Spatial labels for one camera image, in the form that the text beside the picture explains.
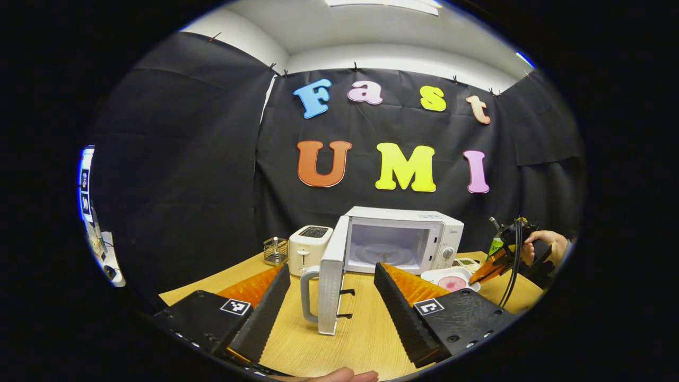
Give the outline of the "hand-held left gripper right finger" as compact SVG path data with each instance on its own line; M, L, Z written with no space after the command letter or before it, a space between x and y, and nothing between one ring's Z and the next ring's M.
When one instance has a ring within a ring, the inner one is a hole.
M468 353L517 318L470 288L449 292L386 263L374 284L417 368Z

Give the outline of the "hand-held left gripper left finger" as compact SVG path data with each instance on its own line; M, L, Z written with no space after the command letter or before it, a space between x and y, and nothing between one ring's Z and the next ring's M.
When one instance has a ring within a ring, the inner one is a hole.
M153 315L153 323L204 353L254 367L290 284L281 264L219 293L196 290Z

